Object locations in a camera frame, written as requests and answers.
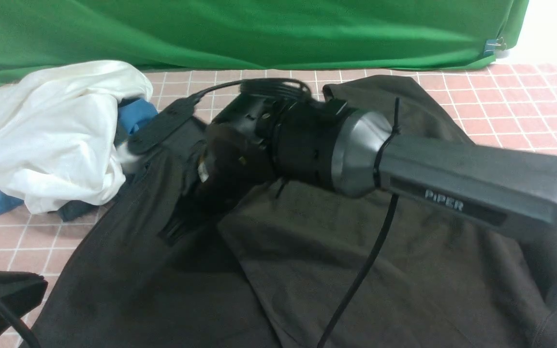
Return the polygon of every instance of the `robotic arm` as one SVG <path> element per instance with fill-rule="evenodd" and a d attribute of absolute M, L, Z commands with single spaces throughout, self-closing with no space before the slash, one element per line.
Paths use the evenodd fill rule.
<path fill-rule="evenodd" d="M 352 198 L 382 189 L 422 201 L 517 240 L 557 308 L 556 156 L 393 134 L 379 113 L 271 90 L 243 88 L 208 125 L 199 199 L 221 191 L 233 207 L 252 186 L 286 178 Z"/>

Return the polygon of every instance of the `white wall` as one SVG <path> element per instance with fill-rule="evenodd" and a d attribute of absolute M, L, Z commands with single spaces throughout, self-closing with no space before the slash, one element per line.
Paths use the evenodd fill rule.
<path fill-rule="evenodd" d="M 517 46 L 497 62 L 557 62 L 557 0 L 530 0 Z"/>

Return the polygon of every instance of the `clothing pile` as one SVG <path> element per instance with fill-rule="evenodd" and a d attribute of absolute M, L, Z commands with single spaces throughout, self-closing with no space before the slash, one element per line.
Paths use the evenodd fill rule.
<path fill-rule="evenodd" d="M 125 189 L 116 145 L 158 112 L 152 83 L 120 61 L 46 69 L 0 88 L 0 214 L 73 220 Z"/>

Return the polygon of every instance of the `tiled floor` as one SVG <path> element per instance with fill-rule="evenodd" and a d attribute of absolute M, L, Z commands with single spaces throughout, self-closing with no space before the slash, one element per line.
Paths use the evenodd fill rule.
<path fill-rule="evenodd" d="M 148 73 L 159 110 L 177 97 L 220 82 L 254 77 L 292 77 L 308 82 L 316 97 L 325 84 L 376 74 L 406 75 L 418 81 L 477 143 L 557 155 L 557 64 L 492 65 L 482 71 L 406 72 L 385 69 L 342 71 L 192 71 Z M 197 116 L 210 121 L 237 94 L 219 90 L 198 105 Z M 80 240 L 106 208 L 74 223 L 54 215 L 31 216 L 24 208 L 0 216 L 0 270 L 43 274 L 51 287 Z M 26 320 L 36 319 L 38 310 Z M 18 337 L 8 331 L 0 348 Z"/>

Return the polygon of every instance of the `black strap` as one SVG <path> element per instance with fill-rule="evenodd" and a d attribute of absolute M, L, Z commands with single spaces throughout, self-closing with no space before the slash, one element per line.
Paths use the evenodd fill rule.
<path fill-rule="evenodd" d="M 198 99 L 177 99 L 152 119 L 148 125 L 131 136 L 128 151 L 133 155 L 145 154 L 162 143 L 170 134 L 194 116 Z"/>
<path fill-rule="evenodd" d="M 389 145 L 389 143 L 391 143 L 391 140 L 393 140 L 393 137 L 396 134 L 398 133 L 397 132 L 391 133 L 391 136 L 389 136 L 388 139 L 384 141 L 382 147 L 380 147 L 380 150 L 378 151 L 378 154 L 375 156 L 375 163 L 373 163 L 373 182 L 375 183 L 376 188 L 381 187 L 380 162 L 382 161 L 382 154 L 384 153 L 384 149 Z"/>

